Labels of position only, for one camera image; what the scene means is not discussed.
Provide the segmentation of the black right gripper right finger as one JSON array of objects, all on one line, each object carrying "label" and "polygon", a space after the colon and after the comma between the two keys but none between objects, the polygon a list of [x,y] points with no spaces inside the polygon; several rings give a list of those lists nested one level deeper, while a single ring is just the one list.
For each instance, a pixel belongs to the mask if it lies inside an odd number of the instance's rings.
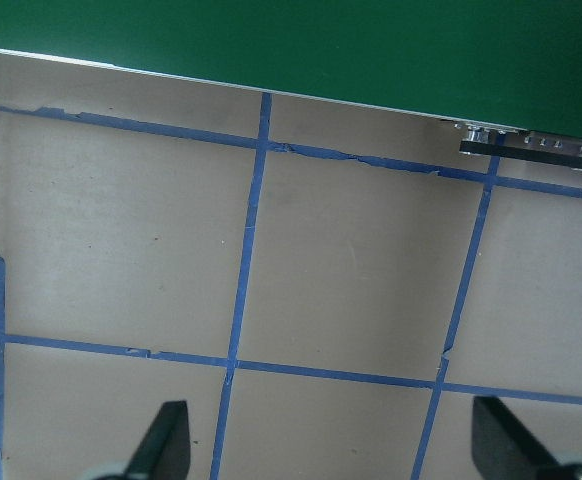
[{"label": "black right gripper right finger", "polygon": [[560,463],[498,398],[475,396],[471,458],[482,479],[540,479]]}]

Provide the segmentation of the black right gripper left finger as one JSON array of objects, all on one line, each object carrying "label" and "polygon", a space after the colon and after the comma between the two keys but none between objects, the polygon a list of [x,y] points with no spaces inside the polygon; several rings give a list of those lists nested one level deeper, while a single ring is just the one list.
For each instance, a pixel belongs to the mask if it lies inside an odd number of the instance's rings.
[{"label": "black right gripper left finger", "polygon": [[161,405],[123,479],[185,480],[191,466],[188,405],[185,400]]}]

